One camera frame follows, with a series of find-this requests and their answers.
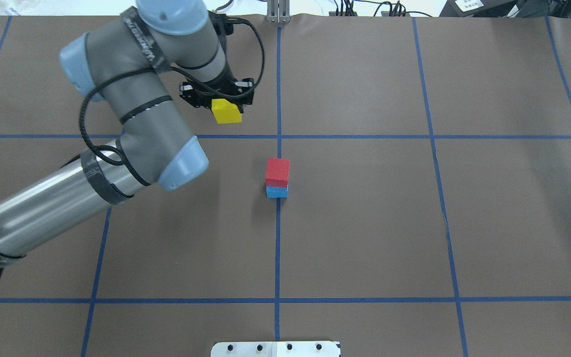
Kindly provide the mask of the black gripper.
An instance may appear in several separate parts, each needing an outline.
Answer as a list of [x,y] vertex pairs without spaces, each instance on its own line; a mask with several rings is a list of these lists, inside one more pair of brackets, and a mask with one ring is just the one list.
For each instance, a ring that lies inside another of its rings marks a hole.
[[179,97],[194,108],[210,110],[214,94],[206,90],[205,85],[220,94],[236,96],[233,103],[238,106],[252,105],[255,79],[252,77],[236,79],[229,64],[225,64],[222,72],[210,81],[180,83]]

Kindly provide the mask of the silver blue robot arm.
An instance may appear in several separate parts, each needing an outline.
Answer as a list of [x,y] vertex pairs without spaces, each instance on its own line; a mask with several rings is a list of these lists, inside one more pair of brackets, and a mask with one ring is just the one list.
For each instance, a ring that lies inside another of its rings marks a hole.
[[137,0],[61,50],[62,70],[82,96],[84,149],[0,202],[0,271],[150,185],[174,190],[207,169],[163,75],[183,76],[177,93],[191,108],[251,104],[257,80],[232,74],[225,45],[238,25],[249,22],[201,0]]

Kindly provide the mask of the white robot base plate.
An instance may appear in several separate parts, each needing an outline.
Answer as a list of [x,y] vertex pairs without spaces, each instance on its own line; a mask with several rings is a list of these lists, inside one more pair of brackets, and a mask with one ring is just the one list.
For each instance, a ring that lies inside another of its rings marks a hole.
[[222,342],[211,348],[211,357],[340,357],[335,341]]

